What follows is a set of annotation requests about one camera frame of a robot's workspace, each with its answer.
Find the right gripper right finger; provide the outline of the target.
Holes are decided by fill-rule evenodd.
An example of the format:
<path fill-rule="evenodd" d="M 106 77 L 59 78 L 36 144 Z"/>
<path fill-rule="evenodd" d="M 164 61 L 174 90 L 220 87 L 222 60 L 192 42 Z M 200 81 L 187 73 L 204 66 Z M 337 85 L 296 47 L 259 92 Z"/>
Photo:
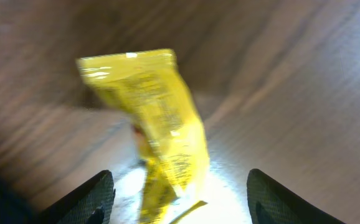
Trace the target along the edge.
<path fill-rule="evenodd" d="M 343 224 L 259 169 L 249 171 L 247 200 L 253 224 Z"/>

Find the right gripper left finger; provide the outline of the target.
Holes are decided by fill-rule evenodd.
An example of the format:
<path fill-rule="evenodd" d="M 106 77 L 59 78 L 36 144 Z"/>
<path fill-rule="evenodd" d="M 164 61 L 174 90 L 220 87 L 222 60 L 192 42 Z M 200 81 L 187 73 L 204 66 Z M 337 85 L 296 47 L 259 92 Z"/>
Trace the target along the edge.
<path fill-rule="evenodd" d="M 109 224 L 116 189 L 112 173 L 103 170 L 43 210 L 36 224 Z"/>

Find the yellow snack packet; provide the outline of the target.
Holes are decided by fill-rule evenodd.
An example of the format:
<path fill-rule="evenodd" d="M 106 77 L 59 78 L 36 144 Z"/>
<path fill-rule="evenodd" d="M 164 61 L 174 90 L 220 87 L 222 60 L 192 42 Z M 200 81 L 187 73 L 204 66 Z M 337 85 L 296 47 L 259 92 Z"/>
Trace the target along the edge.
<path fill-rule="evenodd" d="M 202 200 L 209 171 L 204 125 L 171 49 L 79 58 L 83 82 L 144 135 L 140 223 L 171 223 Z"/>

